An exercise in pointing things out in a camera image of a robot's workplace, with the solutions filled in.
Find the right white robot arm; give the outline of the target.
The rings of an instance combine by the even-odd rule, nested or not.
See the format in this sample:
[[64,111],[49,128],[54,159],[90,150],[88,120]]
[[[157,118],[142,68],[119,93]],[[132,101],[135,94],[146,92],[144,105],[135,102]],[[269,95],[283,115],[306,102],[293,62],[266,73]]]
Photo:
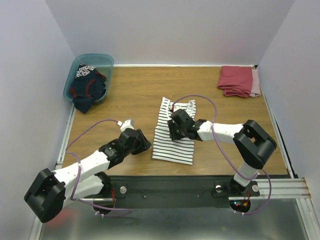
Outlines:
[[193,120],[183,109],[174,111],[167,121],[171,140],[187,138],[195,141],[215,141],[221,150],[221,142],[235,144],[244,162],[236,168],[226,153],[221,153],[236,171],[230,182],[231,192],[242,195],[249,183],[262,170],[277,148],[276,141],[254,120],[241,124],[213,123],[205,119]]

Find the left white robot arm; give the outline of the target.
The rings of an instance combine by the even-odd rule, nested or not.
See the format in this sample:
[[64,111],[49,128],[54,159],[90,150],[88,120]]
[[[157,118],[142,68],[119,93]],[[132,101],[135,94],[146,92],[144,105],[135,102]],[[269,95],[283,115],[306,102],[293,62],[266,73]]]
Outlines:
[[122,163],[128,155],[147,151],[151,145],[140,129],[127,128],[118,138],[68,167],[41,170],[24,201],[42,223],[47,223],[71,201],[95,194],[106,197],[111,193],[111,184],[101,173]]

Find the striped white tank top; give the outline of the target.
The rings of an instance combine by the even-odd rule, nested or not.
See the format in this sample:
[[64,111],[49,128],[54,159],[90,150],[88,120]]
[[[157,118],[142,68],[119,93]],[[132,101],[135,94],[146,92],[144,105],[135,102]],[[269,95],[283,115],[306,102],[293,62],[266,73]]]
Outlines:
[[168,121],[170,120],[172,104],[173,102],[166,97],[161,100],[154,130],[152,159],[192,165],[195,141],[188,138],[181,140],[171,140],[170,138]]

